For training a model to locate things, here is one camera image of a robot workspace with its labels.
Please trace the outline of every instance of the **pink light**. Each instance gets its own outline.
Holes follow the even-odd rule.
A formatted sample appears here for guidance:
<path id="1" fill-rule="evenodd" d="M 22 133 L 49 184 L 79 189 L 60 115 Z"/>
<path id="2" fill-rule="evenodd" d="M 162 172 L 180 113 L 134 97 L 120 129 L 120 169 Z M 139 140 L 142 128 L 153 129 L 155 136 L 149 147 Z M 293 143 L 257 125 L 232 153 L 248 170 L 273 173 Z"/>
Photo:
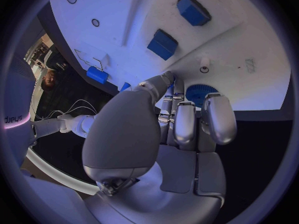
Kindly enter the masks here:
<path id="1" fill-rule="evenodd" d="M 18 122 L 17 124 L 10 125 L 10 126 L 5 126 L 4 129 L 18 127 L 18 126 L 20 126 L 20 125 L 26 123 L 28 120 L 30 120 L 30 113 L 29 113 L 28 116 L 27 116 L 24 120 L 22 120 L 21 122 Z"/>

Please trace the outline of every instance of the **blue gear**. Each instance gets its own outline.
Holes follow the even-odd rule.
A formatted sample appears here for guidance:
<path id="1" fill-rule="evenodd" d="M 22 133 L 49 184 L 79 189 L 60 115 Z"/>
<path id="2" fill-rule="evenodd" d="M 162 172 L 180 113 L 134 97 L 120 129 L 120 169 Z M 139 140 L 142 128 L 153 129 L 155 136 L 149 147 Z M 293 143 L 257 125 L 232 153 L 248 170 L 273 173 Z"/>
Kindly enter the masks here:
<path id="1" fill-rule="evenodd" d="M 205 96 L 208 93 L 218 92 L 214 87 L 208 85 L 193 85 L 189 86 L 186 90 L 186 98 L 189 101 L 195 103 L 196 107 L 201 108 L 203 105 L 203 101 Z"/>

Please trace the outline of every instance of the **person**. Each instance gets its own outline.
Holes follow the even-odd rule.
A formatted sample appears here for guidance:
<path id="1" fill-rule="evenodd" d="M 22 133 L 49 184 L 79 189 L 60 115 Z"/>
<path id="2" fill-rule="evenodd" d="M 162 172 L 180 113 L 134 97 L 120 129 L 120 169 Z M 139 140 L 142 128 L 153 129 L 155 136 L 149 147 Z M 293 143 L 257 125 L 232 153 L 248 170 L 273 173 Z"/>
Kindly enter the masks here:
<path id="1" fill-rule="evenodd" d="M 40 86 L 46 92 L 52 91 L 55 87 L 57 75 L 64 72 L 69 65 L 54 45 L 49 48 L 48 52 L 42 54 L 39 60 L 48 69 Z"/>

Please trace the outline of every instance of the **white surface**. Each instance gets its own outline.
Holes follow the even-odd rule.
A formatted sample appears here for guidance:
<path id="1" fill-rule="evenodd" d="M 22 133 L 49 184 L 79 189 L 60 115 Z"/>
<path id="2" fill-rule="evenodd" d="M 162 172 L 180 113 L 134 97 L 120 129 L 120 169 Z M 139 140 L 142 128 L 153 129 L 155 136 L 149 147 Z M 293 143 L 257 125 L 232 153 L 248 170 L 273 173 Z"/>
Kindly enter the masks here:
<path id="1" fill-rule="evenodd" d="M 41 159 L 31 148 L 28 149 L 27 158 L 49 177 L 69 188 L 89 195 L 95 195 L 100 190 L 98 186 L 79 181 L 78 179 L 72 178 L 60 172 Z"/>
<path id="2" fill-rule="evenodd" d="M 51 6 L 83 69 L 100 69 L 97 60 L 102 60 L 108 81 L 119 89 L 124 82 L 135 86 L 171 70 L 184 80 L 185 88 L 213 86 L 229 98 L 234 110 L 280 109 L 291 70 L 270 24 L 248 0 L 198 1 L 212 15 L 202 27 L 180 16 L 177 0 L 51 0 Z M 100 21 L 99 27 L 92 25 L 93 18 Z M 147 49 L 159 28 L 178 41 L 167 61 Z M 207 74 L 199 71 L 202 57 L 210 59 Z"/>

